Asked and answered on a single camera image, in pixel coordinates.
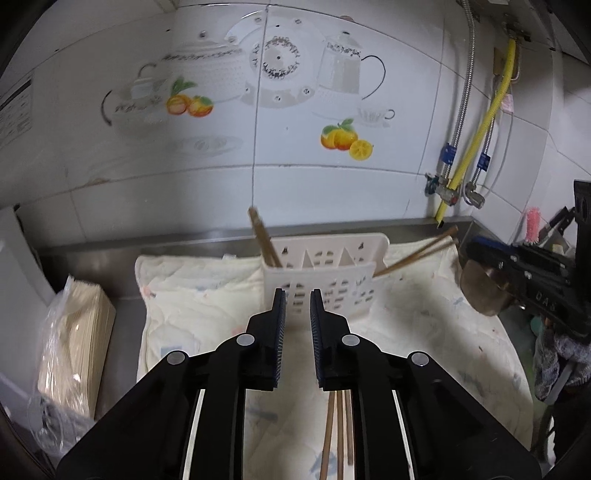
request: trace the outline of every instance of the cloth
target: cloth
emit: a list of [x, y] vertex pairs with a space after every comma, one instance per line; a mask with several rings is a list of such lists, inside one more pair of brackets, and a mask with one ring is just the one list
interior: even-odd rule
[[545, 328], [535, 341], [534, 393], [544, 401], [560, 375], [559, 358], [577, 362], [566, 382], [567, 387], [578, 387], [591, 379], [591, 345], [580, 343], [567, 334]]
[[[428, 241], [391, 245], [386, 264]], [[349, 319], [349, 327], [384, 352], [429, 353], [529, 447], [532, 401], [517, 353], [500, 320], [464, 299], [459, 273], [455, 247], [396, 271], [370, 313]], [[136, 277], [147, 308], [138, 379], [174, 347], [189, 345], [191, 355], [213, 350], [266, 309], [260, 258], [139, 257]], [[328, 393], [318, 389], [309, 325], [287, 319], [281, 369], [274, 392], [246, 393], [244, 477], [316, 479]], [[336, 476], [336, 421], [334, 429], [329, 477]], [[348, 466], [345, 478], [354, 478]]]

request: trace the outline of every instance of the knitted cloth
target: knitted cloth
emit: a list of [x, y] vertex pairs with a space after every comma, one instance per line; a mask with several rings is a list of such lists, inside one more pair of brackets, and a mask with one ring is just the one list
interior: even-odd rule
[[583, 385], [591, 379], [591, 345], [577, 342], [568, 335], [558, 334], [546, 327], [535, 342], [534, 374], [535, 396], [544, 401], [558, 380], [558, 358], [577, 362], [566, 382], [567, 387]]

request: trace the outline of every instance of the yellow gas hose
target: yellow gas hose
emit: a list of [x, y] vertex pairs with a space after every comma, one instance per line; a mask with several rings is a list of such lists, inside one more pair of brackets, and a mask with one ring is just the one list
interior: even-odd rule
[[[505, 71], [503, 72], [503, 79], [501, 82], [501, 86], [497, 90], [495, 99], [491, 103], [491, 107], [488, 109], [484, 120], [482, 121], [478, 132], [474, 136], [472, 143], [470, 144], [470, 148], [468, 148], [466, 154], [462, 158], [458, 168], [453, 174], [453, 178], [449, 183], [448, 187], [452, 190], [455, 190], [458, 185], [460, 185], [464, 179], [464, 175], [472, 162], [472, 159], [478, 152], [478, 148], [482, 143], [482, 139], [486, 135], [488, 128], [490, 127], [491, 123], [494, 121], [496, 113], [501, 108], [501, 102], [505, 98], [507, 91], [509, 90], [509, 86], [511, 85], [511, 77], [513, 76], [513, 67], [515, 64], [515, 50], [517, 48], [517, 44], [513, 38], [509, 39], [509, 46], [507, 47], [507, 61], [505, 63]], [[437, 209], [437, 214], [435, 215], [435, 220], [437, 223], [441, 225], [443, 221], [443, 215], [447, 209], [447, 204], [445, 202], [441, 202], [439, 204], [439, 208]]]

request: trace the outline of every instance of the wooden chopstick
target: wooden chopstick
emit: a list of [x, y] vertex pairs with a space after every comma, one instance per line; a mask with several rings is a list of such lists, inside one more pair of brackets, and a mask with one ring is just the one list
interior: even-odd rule
[[265, 228], [265, 224], [262, 223], [256, 207], [250, 207], [248, 209], [248, 216], [251, 218], [252, 230], [255, 232], [256, 241], [259, 247], [261, 247], [263, 260], [270, 267], [281, 268], [281, 260], [279, 260], [279, 256], [271, 242], [271, 237]]
[[435, 248], [434, 250], [431, 250], [429, 252], [424, 253], [423, 255], [420, 255], [419, 257], [413, 257], [413, 258], [408, 258], [405, 259], [404, 262], [399, 262], [396, 265], [392, 265], [392, 267], [388, 267], [388, 271], [386, 272], [384, 270], [383, 273], [379, 273], [379, 275], [377, 275], [378, 277], [382, 276], [382, 275], [386, 275], [389, 273], [392, 273], [393, 271], [399, 270], [401, 268], [407, 267], [415, 262], [418, 262], [419, 260], [423, 260], [424, 258], [430, 257], [431, 255], [434, 255], [442, 250], [446, 250], [449, 247], [451, 247], [452, 245], [456, 245], [457, 246], [458, 241], [457, 239], [453, 239], [451, 242], [446, 243], [445, 245], [442, 245], [440, 247]]
[[353, 465], [353, 417], [351, 409], [351, 390], [345, 391], [345, 420], [347, 424], [347, 465]]
[[445, 247], [437, 248], [433, 251], [430, 251], [430, 252], [422, 255], [422, 253], [425, 250], [428, 250], [431, 247], [437, 245], [439, 242], [441, 242], [447, 236], [453, 237], [456, 234], [457, 234], [457, 226], [454, 225], [451, 228], [449, 228], [448, 230], [446, 230], [445, 232], [443, 232], [441, 235], [438, 235], [437, 237], [435, 237], [431, 242], [429, 242], [424, 247], [419, 248], [416, 252], [411, 253], [409, 256], [403, 258], [402, 260], [398, 260], [394, 265], [390, 265], [388, 268], [385, 268], [384, 270], [375, 273], [374, 278], [381, 277], [382, 275], [387, 275], [389, 273], [392, 273], [393, 271], [398, 270], [399, 268], [406, 267], [406, 266], [416, 262], [417, 260], [421, 260], [423, 258], [429, 257], [430, 255], [433, 255], [437, 252], [440, 252], [441, 250], [446, 249], [447, 247], [451, 246], [451, 244], [445, 245]]
[[336, 393], [336, 478], [343, 480], [345, 474], [345, 439], [343, 437], [343, 392]]
[[335, 416], [335, 392], [329, 393], [329, 409], [326, 414], [326, 430], [324, 431], [324, 446], [322, 447], [322, 462], [320, 464], [319, 480], [326, 480], [329, 474], [330, 440], [332, 437], [333, 417]]

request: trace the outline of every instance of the stack of paper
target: stack of paper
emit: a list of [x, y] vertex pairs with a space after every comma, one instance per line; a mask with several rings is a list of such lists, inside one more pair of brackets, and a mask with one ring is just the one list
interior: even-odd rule
[[37, 388], [57, 405], [94, 418], [115, 308], [99, 285], [70, 279], [51, 322]]

